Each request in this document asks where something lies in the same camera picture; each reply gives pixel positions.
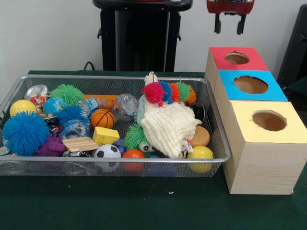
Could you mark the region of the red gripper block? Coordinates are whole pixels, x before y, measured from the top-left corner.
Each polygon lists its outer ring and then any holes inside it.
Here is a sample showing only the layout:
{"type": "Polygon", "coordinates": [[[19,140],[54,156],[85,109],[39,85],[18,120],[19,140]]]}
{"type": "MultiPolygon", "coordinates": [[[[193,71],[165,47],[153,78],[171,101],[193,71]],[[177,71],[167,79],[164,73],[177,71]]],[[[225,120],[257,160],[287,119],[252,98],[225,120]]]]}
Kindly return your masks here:
{"type": "Polygon", "coordinates": [[[249,14],[254,6],[253,0],[207,0],[207,9],[209,13],[215,14],[214,32],[219,34],[221,32],[220,13],[234,13],[241,14],[240,21],[237,25],[236,33],[243,34],[246,14],[249,14]]]}

